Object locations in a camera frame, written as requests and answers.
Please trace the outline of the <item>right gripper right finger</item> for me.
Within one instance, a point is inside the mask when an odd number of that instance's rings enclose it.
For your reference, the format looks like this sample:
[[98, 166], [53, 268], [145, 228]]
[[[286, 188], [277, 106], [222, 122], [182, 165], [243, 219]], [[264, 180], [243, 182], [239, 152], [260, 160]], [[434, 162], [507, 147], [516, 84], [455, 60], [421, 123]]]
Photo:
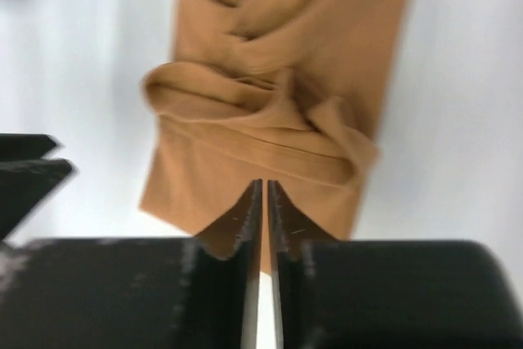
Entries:
[[498, 260], [470, 240], [334, 239], [268, 184], [280, 348], [519, 348]]

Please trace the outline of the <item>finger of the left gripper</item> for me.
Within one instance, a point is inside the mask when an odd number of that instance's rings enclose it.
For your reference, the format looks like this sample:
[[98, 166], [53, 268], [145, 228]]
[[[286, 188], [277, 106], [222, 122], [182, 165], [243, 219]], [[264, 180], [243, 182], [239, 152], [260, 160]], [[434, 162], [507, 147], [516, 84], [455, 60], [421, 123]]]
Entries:
[[41, 159], [59, 147], [60, 143], [46, 134], [6, 134], [0, 136], [2, 161]]
[[1, 162], [1, 240], [73, 172], [66, 159]]

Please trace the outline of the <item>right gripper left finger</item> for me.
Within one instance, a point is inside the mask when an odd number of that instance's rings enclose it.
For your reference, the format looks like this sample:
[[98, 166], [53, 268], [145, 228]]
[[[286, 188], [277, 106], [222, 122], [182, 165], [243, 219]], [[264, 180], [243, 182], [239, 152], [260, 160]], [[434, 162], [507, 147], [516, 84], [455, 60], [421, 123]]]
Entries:
[[195, 237], [37, 239], [1, 265], [4, 348], [253, 348], [262, 182]]

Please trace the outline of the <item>tan tank top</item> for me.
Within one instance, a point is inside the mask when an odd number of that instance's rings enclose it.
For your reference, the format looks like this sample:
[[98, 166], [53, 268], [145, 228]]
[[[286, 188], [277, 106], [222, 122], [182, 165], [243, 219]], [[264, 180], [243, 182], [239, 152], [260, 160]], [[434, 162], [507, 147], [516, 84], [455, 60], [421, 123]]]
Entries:
[[141, 208], [196, 234], [254, 179], [346, 239], [406, 0], [178, 0], [172, 59], [145, 77], [158, 141]]

